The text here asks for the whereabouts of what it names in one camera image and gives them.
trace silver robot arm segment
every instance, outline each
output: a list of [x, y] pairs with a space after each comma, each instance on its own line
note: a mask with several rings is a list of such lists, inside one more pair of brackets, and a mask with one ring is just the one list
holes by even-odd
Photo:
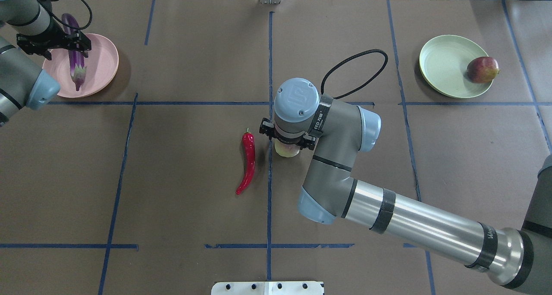
[[[90, 40], [80, 31], [67, 35], [37, 0], [0, 0], [0, 28], [10, 24], [25, 53], [51, 59], [48, 49], [90, 50]], [[27, 106], [38, 110], [59, 92], [60, 85], [22, 51], [0, 37], [0, 126]]]
[[393, 234], [486, 272], [508, 289], [533, 295], [552, 292], [552, 156], [539, 174], [522, 230], [496, 230], [353, 179], [357, 153], [369, 151], [379, 136], [377, 114], [320, 97], [314, 85], [301, 78], [278, 89], [274, 112], [275, 138], [282, 134], [318, 138], [298, 201], [302, 215], [323, 224], [341, 217], [380, 234]]

